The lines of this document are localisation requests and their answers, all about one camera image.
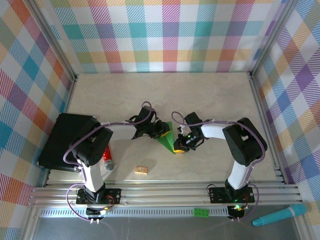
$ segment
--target colorful checkered backdrop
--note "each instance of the colorful checkered backdrop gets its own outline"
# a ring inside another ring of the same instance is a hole
[[[300,0],[257,77],[286,174],[320,239],[320,0]]]
[[[22,0],[0,1],[0,240],[17,238],[71,80]]]
[[[93,74],[247,72],[285,1],[37,0],[73,68]]]

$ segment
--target green triangle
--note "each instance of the green triangle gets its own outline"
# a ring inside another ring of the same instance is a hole
[[[160,137],[160,138],[157,138],[157,140],[159,141],[159,143],[161,143],[163,146],[165,146],[170,152],[172,152],[173,154],[176,154],[174,152],[175,139],[174,139],[174,131],[172,128],[172,122],[167,121],[166,123],[170,126],[171,131],[167,135]]]

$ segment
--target wooden block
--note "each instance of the wooden block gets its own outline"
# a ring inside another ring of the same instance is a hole
[[[145,166],[136,166],[134,169],[134,173],[136,174],[147,174],[148,168]]]

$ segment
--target marble surface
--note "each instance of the marble surface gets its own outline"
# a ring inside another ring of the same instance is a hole
[[[202,120],[247,117],[264,136],[246,73],[81,74],[69,113],[93,115],[100,122],[124,121],[139,113],[143,101],[150,101],[166,122],[172,121],[172,111],[184,116],[196,112]],[[175,138],[178,127],[173,122]],[[196,151],[175,155],[149,137],[114,141],[110,147],[116,167],[111,173],[102,169],[102,174],[111,181],[224,181],[234,164],[226,141],[216,138]],[[136,166],[148,167],[148,174],[134,173]],[[79,178],[77,173],[61,174]],[[250,178],[276,179],[268,152]]]

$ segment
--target blue marker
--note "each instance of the blue marker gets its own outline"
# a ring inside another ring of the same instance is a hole
[[[263,225],[271,224],[283,219],[303,215],[307,211],[308,211],[307,207],[304,204],[296,204],[286,209],[276,211],[274,213],[271,213],[265,216],[261,216],[258,219],[254,220],[252,224],[254,226],[263,226]]]

